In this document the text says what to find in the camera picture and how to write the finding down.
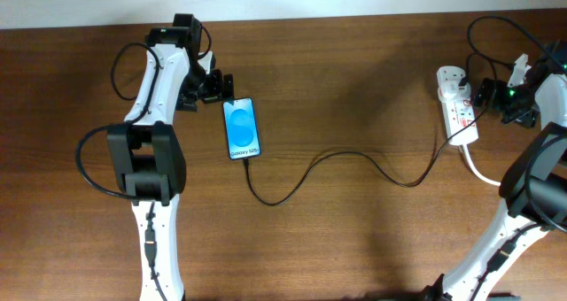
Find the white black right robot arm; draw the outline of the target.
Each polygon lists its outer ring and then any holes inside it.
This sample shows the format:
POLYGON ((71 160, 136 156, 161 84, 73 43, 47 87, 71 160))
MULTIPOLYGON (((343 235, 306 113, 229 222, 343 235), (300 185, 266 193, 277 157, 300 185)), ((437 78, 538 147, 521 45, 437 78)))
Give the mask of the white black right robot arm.
POLYGON ((566 43, 552 42, 533 66, 527 62, 522 55, 508 81, 484 79, 477 91, 467 68, 437 71, 448 144, 467 152, 478 139, 475 108, 500 112, 504 124, 540 124, 541 131, 497 181, 501 200, 487 230, 458 266, 423 289, 422 300, 488 300, 523 252, 566 229, 566 180, 553 172, 566 163, 566 43))

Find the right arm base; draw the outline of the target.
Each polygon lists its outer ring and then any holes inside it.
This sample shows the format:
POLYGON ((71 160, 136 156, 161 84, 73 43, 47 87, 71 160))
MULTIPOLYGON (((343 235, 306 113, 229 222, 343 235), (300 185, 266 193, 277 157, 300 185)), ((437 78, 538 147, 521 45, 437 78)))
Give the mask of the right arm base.
MULTIPOLYGON (((418 301, 454 301, 454 298, 447 292, 443 291, 444 274, 441 274, 438 279, 432 284, 426 286, 416 298, 418 301)), ((513 296, 510 294, 497 294, 491 295, 487 301, 521 301, 520 296, 513 296)))

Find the blue Galaxy smartphone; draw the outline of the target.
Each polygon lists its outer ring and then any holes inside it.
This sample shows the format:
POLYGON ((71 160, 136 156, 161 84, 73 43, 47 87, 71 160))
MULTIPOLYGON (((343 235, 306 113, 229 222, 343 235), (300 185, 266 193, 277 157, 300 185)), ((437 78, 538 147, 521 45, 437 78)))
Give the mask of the blue Galaxy smartphone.
POLYGON ((253 101, 250 97, 222 104, 229 158, 256 157, 261 154, 253 101))

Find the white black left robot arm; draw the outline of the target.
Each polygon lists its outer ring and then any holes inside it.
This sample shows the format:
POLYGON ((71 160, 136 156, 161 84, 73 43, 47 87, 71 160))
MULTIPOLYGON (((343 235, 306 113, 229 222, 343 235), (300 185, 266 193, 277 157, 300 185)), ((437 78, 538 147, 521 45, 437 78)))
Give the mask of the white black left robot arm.
POLYGON ((174 131, 176 112, 194 112, 197 103, 234 96, 233 78, 201 50, 206 31, 191 14, 177 13, 172 26, 155 27, 142 44, 144 78, 123 122, 107 131, 116 181, 136 220, 142 300, 183 300, 176 238, 176 215, 187 166, 174 131))

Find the white power strip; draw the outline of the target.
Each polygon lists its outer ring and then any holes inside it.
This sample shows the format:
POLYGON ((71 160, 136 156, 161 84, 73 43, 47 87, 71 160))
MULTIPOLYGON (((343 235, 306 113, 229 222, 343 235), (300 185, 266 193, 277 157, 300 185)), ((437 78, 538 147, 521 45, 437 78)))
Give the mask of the white power strip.
POLYGON ((472 121, 475 119, 470 97, 463 100, 442 103, 442 112, 449 144, 462 146, 478 139, 478 130, 472 121))

